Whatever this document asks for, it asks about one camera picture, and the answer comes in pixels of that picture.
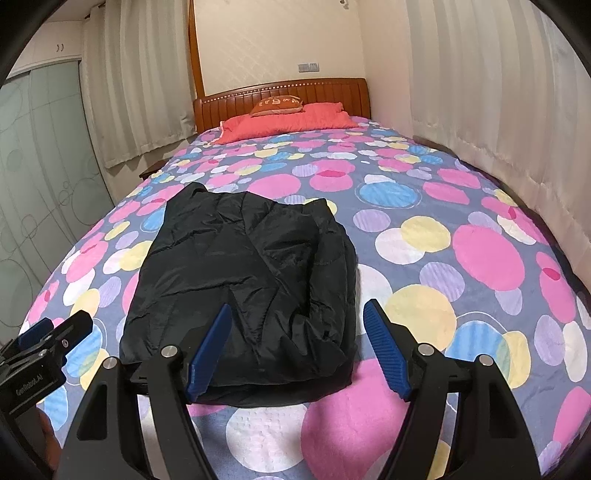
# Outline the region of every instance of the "hand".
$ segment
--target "hand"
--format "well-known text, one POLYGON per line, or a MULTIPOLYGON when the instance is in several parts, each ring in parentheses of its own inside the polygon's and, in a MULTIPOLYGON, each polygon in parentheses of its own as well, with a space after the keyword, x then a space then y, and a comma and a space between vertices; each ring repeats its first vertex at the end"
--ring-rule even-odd
POLYGON ((45 436, 45 462, 54 472, 60 463, 61 445, 57 441, 56 434, 51 426, 51 420, 44 411, 37 409, 39 412, 39 419, 41 420, 41 429, 45 436))

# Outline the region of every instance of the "red pillow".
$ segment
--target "red pillow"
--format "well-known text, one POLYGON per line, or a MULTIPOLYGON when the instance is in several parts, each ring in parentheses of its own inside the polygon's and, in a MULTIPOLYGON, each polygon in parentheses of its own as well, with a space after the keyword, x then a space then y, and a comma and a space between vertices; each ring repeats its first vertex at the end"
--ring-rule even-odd
POLYGON ((356 128, 359 125, 351 120, 347 112, 337 112, 335 103, 320 103, 306 105, 303 112, 290 115, 265 115, 251 117, 242 115, 235 117, 231 125, 222 122, 222 136, 213 143, 226 145, 251 138, 270 137, 293 132, 309 130, 326 130, 335 128, 356 128))

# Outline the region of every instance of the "blue gripper pad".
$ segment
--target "blue gripper pad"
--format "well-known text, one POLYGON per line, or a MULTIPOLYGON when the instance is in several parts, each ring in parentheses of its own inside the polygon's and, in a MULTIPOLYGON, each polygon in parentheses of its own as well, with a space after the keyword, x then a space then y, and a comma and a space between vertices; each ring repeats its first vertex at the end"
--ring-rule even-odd
POLYGON ((41 340, 43 340, 47 335, 49 335, 52 330, 53 322, 50 319, 43 318, 42 320, 39 320, 26 332, 18 336, 18 349, 21 352, 30 349, 32 346, 35 346, 36 344, 41 342, 41 340))
POLYGON ((189 381, 185 395, 192 403, 207 390, 231 329, 232 309, 226 303, 217 314, 189 365, 189 381))
POLYGON ((378 358, 379 366, 382 367, 390 390, 395 391, 403 400, 408 400, 412 388, 408 382, 407 361, 384 323, 389 322, 388 318, 382 318, 385 313, 378 311, 374 302, 377 303, 377 300, 370 300, 363 307, 365 332, 378 358))

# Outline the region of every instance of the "blue circle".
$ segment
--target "blue circle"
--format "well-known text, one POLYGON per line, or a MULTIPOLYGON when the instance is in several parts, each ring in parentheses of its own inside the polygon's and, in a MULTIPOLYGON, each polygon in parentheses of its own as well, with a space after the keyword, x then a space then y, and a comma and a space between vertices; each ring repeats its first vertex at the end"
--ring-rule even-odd
POLYGON ((363 185, 359 198, 378 207, 406 208, 418 201, 418 194, 412 188, 393 181, 363 185))

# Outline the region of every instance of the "yellow circle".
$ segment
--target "yellow circle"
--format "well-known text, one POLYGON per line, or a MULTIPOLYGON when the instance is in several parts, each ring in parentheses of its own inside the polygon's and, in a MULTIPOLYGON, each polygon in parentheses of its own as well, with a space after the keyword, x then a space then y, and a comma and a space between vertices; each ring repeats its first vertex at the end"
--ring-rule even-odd
POLYGON ((510 205, 512 207, 517 207, 515 200, 513 200, 509 195, 503 192, 501 189, 495 190, 495 197, 497 197, 501 202, 510 205))
POLYGON ((95 377, 96 372, 98 371, 101 363, 109 357, 110 355, 109 352, 107 352, 107 350, 103 348, 99 350, 99 354, 97 355, 95 362, 92 364, 92 367, 90 367, 88 371, 80 377, 80 385, 82 386, 82 388, 84 388, 85 391, 88 390, 90 382, 92 382, 92 379, 95 377))
POLYGON ((267 157, 271 157, 273 155, 277 155, 276 148, 269 148, 268 150, 258 150, 255 152, 255 157, 258 157, 258 158, 267 158, 267 157))
POLYGON ((409 154, 396 155, 394 158, 396 158, 396 160, 403 161, 405 163, 410 163, 410 164, 419 163, 421 161, 421 159, 418 158, 416 155, 409 155, 409 154))
POLYGON ((441 478, 445 475, 450 451, 451 447, 443 440, 437 442, 435 457, 433 457, 433 463, 431 464, 427 480, 435 480, 436 478, 441 478))
POLYGON ((517 388, 522 386, 530 376, 531 355, 527 338, 521 332, 507 332, 503 338, 509 346, 511 355, 507 383, 510 388, 517 388))
POLYGON ((129 251, 125 252, 121 260, 119 260, 121 269, 130 272, 141 267, 151 245, 152 240, 146 240, 130 248, 129 251))
POLYGON ((388 146, 391 148, 396 148, 396 150, 408 150, 408 145, 406 143, 394 142, 389 143, 388 146))
POLYGON ((78 297, 75 304, 73 305, 70 316, 74 315, 79 310, 84 310, 91 317, 95 316, 96 311, 99 309, 100 294, 96 288, 86 290, 82 295, 78 297))
POLYGON ((269 143, 265 145, 264 149, 275 148, 275 147, 285 147, 286 145, 291 145, 293 142, 277 142, 277 143, 269 143))
POLYGON ((392 294, 384 308, 390 322, 407 327, 419 343, 446 349, 456 331, 456 314, 447 297, 424 285, 408 285, 392 294))
POLYGON ((143 190, 143 188, 144 187, 142 187, 141 185, 138 186, 138 187, 136 187, 136 188, 134 188, 133 190, 131 190, 131 192, 128 193, 128 195, 127 195, 126 198, 136 196, 139 192, 141 192, 143 190))
POLYGON ((406 243, 423 252, 439 252, 452 242, 449 230, 431 217, 409 218, 402 223, 400 230, 406 243))
POLYGON ((105 240, 109 241, 123 232, 129 225, 131 225, 127 220, 124 222, 115 225, 106 235, 105 240))
MULTIPOLYGON (((304 205, 306 205, 307 203, 313 202, 314 200, 318 200, 318 199, 307 199, 307 200, 304 201, 304 205)), ((336 203, 333 202, 332 200, 327 200, 327 199, 324 199, 324 201, 328 205, 328 207, 329 207, 330 211, 332 212, 332 214, 333 215, 336 215, 336 211, 337 211, 336 203)))
POLYGON ((260 169, 261 169, 260 165, 249 165, 247 167, 242 167, 242 168, 239 168, 238 170, 236 170, 236 175, 240 175, 240 176, 250 175, 251 173, 259 171, 260 169))

